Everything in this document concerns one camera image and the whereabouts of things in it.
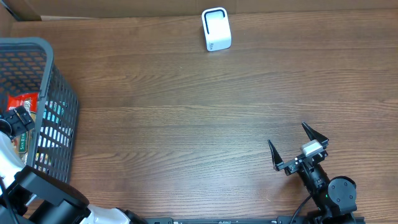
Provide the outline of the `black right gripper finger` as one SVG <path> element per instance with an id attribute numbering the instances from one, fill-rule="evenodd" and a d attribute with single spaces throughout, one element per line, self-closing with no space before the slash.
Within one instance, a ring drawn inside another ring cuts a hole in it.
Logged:
<path id="1" fill-rule="evenodd" d="M 329 139 L 326 136 L 314 130 L 313 128 L 311 128 L 306 122 L 304 121 L 302 122 L 302 127 L 311 141 L 317 140 L 322 146 L 328 145 Z"/>
<path id="2" fill-rule="evenodd" d="M 268 139 L 267 142 L 268 142 L 268 145 L 269 145 L 269 148 L 270 148 L 270 151 L 271 151 L 273 168 L 275 170 L 280 170 L 280 168 L 282 167 L 284 162 L 283 162 L 281 156 L 279 155 L 279 153 L 277 152 L 277 149 L 275 148 L 275 146 L 271 142 L 271 140 Z"/>

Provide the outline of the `orange San Remo pasta packet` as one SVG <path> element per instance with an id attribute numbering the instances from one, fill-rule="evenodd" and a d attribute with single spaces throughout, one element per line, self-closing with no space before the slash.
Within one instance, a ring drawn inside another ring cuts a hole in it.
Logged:
<path id="1" fill-rule="evenodd" d="M 35 121 L 37 115 L 37 99 L 38 93 L 26 93 L 19 96 L 9 96 L 7 108 L 9 110 L 14 109 L 18 106 L 23 106 L 32 120 Z M 18 155 L 19 159 L 26 164 L 29 147 L 32 142 L 33 134 L 32 130 L 22 133 L 12 140 L 13 150 Z"/>

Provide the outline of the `teal snack bar packet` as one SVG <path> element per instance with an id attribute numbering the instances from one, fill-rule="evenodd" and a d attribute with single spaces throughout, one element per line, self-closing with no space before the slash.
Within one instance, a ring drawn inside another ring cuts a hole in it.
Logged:
<path id="1" fill-rule="evenodd" d="M 46 101 L 43 113 L 43 119 L 60 124 L 65 115 L 65 108 L 68 105 L 66 102 Z"/>

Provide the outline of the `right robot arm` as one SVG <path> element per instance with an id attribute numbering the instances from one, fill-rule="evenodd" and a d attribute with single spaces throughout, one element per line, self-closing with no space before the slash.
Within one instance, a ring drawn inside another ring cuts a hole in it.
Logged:
<path id="1" fill-rule="evenodd" d="M 279 217 L 278 222 L 289 223 L 364 223 L 356 218 L 356 183 L 347 176 L 330 179 L 320 163 L 328 156 L 329 139 L 303 122 L 309 142 L 300 147 L 301 154 L 284 162 L 273 143 L 268 140 L 273 167 L 287 176 L 297 173 L 309 196 L 290 217 Z"/>

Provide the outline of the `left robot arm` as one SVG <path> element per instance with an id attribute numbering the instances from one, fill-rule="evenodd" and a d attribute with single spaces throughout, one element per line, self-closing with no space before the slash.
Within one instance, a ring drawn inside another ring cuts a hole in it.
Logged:
<path id="1" fill-rule="evenodd" d="M 12 140 L 34 127 L 23 106 L 1 114 L 1 223 L 146 223 L 130 210 L 90 205 L 74 187 L 25 165 Z"/>

